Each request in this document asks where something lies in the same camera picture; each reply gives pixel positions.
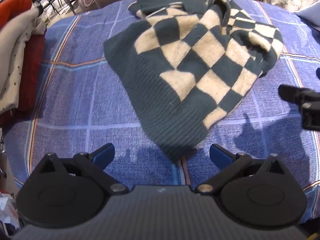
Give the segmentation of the teal cream checkered sweater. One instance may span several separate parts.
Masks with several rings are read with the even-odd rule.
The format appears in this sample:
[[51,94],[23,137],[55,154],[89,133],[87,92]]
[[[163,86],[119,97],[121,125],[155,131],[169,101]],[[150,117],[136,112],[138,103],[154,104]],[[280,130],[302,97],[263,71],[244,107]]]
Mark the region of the teal cream checkered sweater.
[[232,0],[137,0],[103,44],[146,135],[173,162],[242,101],[283,50],[280,31]]

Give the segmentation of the light blue pillow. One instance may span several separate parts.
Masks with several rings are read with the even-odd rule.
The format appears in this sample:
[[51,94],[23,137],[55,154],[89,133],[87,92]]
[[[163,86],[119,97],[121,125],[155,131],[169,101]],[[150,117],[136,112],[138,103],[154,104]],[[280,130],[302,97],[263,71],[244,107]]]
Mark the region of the light blue pillow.
[[310,27],[319,31],[320,23],[320,3],[313,3],[309,7],[295,12],[295,14],[303,19]]

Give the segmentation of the blue plaid bed sheet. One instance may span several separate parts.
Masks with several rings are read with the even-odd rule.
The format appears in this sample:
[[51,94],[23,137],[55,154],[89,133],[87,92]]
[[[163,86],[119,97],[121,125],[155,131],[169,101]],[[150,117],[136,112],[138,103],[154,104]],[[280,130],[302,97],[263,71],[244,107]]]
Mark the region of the blue plaid bed sheet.
[[27,119],[3,128],[14,179],[22,185],[48,152],[70,158],[114,144],[106,172],[136,184],[196,186],[217,172],[209,148],[216,143],[255,158],[280,156],[303,188],[304,220],[319,216],[319,133],[301,128],[296,105],[278,96],[282,83],[319,90],[319,33],[274,5],[236,0],[256,21],[276,26],[285,48],[275,67],[240,105],[218,122],[196,153],[172,163],[145,135],[129,98],[104,58],[103,42],[135,22],[131,0],[57,21],[47,29],[37,78],[36,106]]

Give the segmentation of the red folded garment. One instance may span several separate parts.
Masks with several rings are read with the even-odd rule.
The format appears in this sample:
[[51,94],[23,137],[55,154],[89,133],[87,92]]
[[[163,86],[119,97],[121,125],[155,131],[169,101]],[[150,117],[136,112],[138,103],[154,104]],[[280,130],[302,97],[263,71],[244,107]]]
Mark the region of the red folded garment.
[[[2,2],[1,29],[10,20],[33,7],[37,6],[33,5],[32,0],[7,0]],[[30,40],[25,44],[18,107],[1,113],[1,127],[11,125],[17,119],[28,117],[34,109],[45,33],[46,31],[42,35],[31,35]]]

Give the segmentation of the cream dotted folded garment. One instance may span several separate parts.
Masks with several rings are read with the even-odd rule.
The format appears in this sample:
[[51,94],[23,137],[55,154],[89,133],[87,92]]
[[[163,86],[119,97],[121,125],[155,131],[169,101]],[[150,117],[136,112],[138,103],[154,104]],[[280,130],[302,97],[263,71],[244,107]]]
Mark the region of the cream dotted folded garment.
[[25,44],[46,31],[42,13],[41,6],[33,7],[1,29],[1,113],[18,107]]

